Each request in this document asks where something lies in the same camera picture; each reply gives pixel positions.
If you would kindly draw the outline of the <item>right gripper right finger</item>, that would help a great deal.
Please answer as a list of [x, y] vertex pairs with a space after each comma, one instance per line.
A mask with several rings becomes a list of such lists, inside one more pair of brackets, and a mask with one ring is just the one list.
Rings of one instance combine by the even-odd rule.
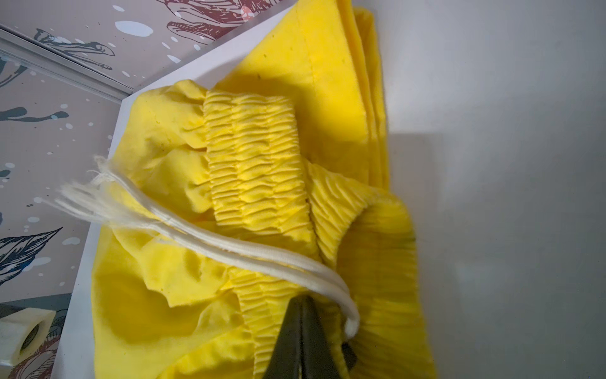
[[301, 298], [301, 377], [340, 379], [313, 299]]

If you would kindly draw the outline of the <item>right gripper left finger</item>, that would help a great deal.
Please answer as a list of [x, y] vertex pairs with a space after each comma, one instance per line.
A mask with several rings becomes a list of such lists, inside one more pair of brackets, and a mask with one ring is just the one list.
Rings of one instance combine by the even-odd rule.
[[303, 296], [292, 298], [263, 379], [301, 379], [303, 375]]

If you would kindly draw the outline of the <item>yellow shorts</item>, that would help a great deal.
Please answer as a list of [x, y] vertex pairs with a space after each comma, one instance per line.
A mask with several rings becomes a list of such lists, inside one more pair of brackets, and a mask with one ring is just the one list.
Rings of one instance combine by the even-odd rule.
[[[361, 327], [317, 308], [343, 378], [437, 375], [418, 295], [413, 224], [389, 190], [373, 15], [300, 1], [214, 88], [141, 94], [113, 161], [197, 227], [335, 270]], [[104, 227], [92, 270], [98, 378], [261, 378], [304, 288], [226, 265], [156, 232]]]

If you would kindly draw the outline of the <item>white tape roll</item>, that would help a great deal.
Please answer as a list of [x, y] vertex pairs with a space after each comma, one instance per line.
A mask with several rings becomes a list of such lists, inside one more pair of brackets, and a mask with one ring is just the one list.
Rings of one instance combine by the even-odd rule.
[[24, 308], [1, 316], [1, 365], [14, 367], [35, 353], [47, 338], [54, 310]]

